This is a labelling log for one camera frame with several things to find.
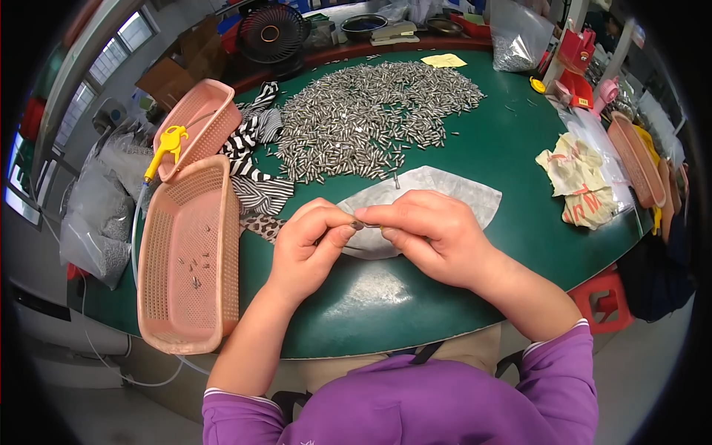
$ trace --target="purple shirt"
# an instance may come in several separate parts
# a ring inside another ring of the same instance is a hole
[[[397,355],[327,383],[286,425],[270,400],[211,388],[206,445],[591,444],[593,338],[582,320],[525,350],[516,388],[475,367]]]

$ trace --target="leopard print fabric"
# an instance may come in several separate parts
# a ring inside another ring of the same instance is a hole
[[[277,219],[269,215],[245,216],[240,219],[240,224],[247,230],[253,231],[262,238],[275,243],[279,229],[282,228],[286,219]]]

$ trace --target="clear plastic bag of pins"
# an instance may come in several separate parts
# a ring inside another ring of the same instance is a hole
[[[492,3],[490,16],[495,71],[516,73],[536,68],[554,31],[554,24],[511,0]]]

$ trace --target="window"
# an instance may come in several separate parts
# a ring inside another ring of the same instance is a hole
[[[74,93],[72,101],[69,103],[67,111],[64,113],[64,118],[62,119],[62,124],[57,131],[57,138],[55,142],[60,144],[62,147],[66,145],[67,139],[69,139],[69,134],[72,133],[74,126],[77,125],[79,118],[82,116],[84,111],[89,108],[89,104],[96,97],[96,93],[92,91],[86,82],[82,82],[77,88],[77,92]]]
[[[155,25],[151,23],[145,8],[136,11],[121,25],[116,34],[106,43],[96,60],[94,60],[67,107],[57,131],[52,157],[43,163],[38,184],[34,189],[35,193],[37,193],[37,203],[32,197],[28,186],[32,159],[27,159],[27,162],[25,162],[23,158],[23,155],[30,158],[31,151],[28,150],[32,149],[22,147],[23,138],[19,134],[15,134],[10,167],[4,181],[4,198],[10,207],[24,216],[36,228],[39,229],[41,227],[41,215],[38,208],[46,205],[51,185],[54,181],[56,167],[60,164],[63,168],[73,171],[73,168],[63,161],[64,146],[67,144],[72,130],[74,130],[77,122],[79,122],[79,119],[94,99],[102,93],[103,86],[109,77],[132,53],[156,35]]]
[[[79,118],[89,108],[92,100],[101,94],[108,78],[132,53],[156,34],[149,25],[146,14],[146,11],[141,9],[131,15],[94,60],[84,81],[74,94],[57,131],[55,143],[60,148],[64,148]]]
[[[128,46],[129,51],[133,52],[136,51],[139,46],[143,45],[146,40],[151,38],[153,32],[150,26],[148,26],[146,19],[144,19],[139,12],[135,12],[134,15],[126,20],[124,26],[119,28],[118,34],[125,45]]]

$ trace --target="yellow sticky note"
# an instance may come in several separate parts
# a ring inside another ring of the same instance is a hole
[[[428,56],[423,57],[420,60],[430,66],[434,66],[435,68],[457,68],[459,66],[467,65],[467,63],[465,63],[462,59],[460,59],[458,56],[455,56],[454,54],[440,54],[437,56]]]

